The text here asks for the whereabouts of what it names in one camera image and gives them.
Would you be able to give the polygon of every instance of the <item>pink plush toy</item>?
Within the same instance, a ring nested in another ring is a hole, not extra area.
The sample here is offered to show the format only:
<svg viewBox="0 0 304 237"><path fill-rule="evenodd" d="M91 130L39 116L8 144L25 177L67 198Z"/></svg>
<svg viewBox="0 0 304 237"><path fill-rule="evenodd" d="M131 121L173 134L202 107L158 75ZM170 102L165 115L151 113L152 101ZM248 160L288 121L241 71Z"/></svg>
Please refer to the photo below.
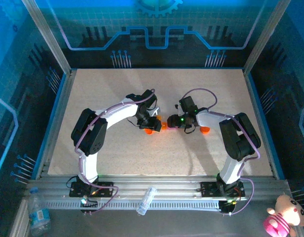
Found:
<svg viewBox="0 0 304 237"><path fill-rule="evenodd" d="M292 226L304 226L304 210L288 195L277 198L275 210L267 208L270 216L264 221L264 228L272 237L296 236Z"/></svg>

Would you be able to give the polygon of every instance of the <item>beige speckled board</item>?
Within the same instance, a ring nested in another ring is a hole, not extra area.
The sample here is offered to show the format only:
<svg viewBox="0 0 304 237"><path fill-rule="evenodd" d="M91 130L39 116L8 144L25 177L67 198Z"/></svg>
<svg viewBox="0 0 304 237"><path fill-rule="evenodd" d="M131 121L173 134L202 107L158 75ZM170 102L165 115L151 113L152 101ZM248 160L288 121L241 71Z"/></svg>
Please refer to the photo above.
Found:
<svg viewBox="0 0 304 237"><path fill-rule="evenodd" d="M260 135L242 70L203 69L79 69L64 114L48 174L77 174L78 157L70 138L82 110L104 109L126 95L142 94L155 88L163 121L176 113L174 105L190 89L205 87L214 91L218 104L213 111L245 112ZM199 108L214 102L210 93L191 93ZM272 175L262 143L261 159L248 162L244 175ZM227 154L222 138L211 130L185 134L182 129L166 130L148 136L123 120L106 133L98 154L99 174L138 175L216 175Z"/></svg>

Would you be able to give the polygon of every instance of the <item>robotic arm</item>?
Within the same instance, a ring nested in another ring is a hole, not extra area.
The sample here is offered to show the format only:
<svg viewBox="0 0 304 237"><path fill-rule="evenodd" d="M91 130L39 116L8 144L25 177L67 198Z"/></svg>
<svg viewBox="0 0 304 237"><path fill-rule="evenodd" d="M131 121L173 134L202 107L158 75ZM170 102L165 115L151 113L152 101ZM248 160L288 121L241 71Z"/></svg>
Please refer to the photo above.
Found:
<svg viewBox="0 0 304 237"><path fill-rule="evenodd" d="M127 95L119 104L109 107L106 110L92 111L85 109L71 134L76 151L80 156L80 171L76 182L71 186L70 197L103 197L96 195L99 186L112 186L98 182L96 170L97 153L104 144L106 130L115 123L135 116L139 129L150 129L160 132L162 124L156 118L159 107L156 106L157 97L154 90L146 90L142 95ZM201 182L200 191L202 197L237 197L235 188L243 190L243 184L239 181L244 162L252 159L250 155L258 153L261 141L252 126L247 115L239 113L234 116L224 115L210 111L208 108L198 108L190 96L183 97L175 106L178 114L172 115L167 120L168 127L187 129L197 126L206 126L221 132L228 157L226 163L217 176L217 181ZM106 197L112 196L108 190ZM230 212L230 207L223 203L223 212Z"/></svg>
<svg viewBox="0 0 304 237"><path fill-rule="evenodd" d="M205 126L221 133L228 157L217 176L217 184L221 194L227 195L239 184L245 160L261 146L261 141L249 118L245 113L228 116L209 111L207 108L199 109L190 96L182 98L175 107L178 109L178 114L168 118L168 127L183 128L185 133L189 134L194 130L187 132L187 129L193 126L195 128ZM248 135L255 149L244 133Z"/></svg>
<svg viewBox="0 0 304 237"><path fill-rule="evenodd" d="M135 116L137 118L137 125L140 129L148 128L160 132L162 124L161 121L156 118L156 115L159 113L159 107L156 106L157 97L153 94L150 99L135 104L136 102L147 99L152 93L151 90L146 90L142 95L127 95L126 98L121 101L120 106L116 106L115 108L112 106L108 111L92 111L91 109L85 109L81 113L71 134L74 146L77 145L89 124L98 115L104 112L94 123L93 129L87 132L79 145L80 151L85 154L81 161L82 172L90 183L93 183L98 177L96 170L97 153L104 144L106 130L112 125L128 117ZM78 176L81 181L85 182L81 174Z"/></svg>

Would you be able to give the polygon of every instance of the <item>water bottle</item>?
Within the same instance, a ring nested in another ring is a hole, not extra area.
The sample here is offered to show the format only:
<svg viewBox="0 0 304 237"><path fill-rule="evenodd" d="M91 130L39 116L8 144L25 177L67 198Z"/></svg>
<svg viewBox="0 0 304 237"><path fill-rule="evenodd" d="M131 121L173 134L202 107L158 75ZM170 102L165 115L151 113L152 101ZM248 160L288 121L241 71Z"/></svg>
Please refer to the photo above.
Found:
<svg viewBox="0 0 304 237"><path fill-rule="evenodd" d="M45 207L45 201L38 188L30 189L28 200L28 214L30 220L30 230L33 237L40 236L50 230L49 211Z"/></svg>

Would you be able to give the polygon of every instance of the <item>bottle label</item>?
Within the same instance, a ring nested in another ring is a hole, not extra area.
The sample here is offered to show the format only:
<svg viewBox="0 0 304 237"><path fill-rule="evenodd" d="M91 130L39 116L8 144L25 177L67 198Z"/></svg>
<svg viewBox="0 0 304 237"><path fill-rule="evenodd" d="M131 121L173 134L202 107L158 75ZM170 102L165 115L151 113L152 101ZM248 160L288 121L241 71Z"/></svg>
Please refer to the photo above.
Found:
<svg viewBox="0 0 304 237"><path fill-rule="evenodd" d="M42 210L33 212L29 215L30 225L34 226L41 221L50 220L48 209L44 208Z"/></svg>

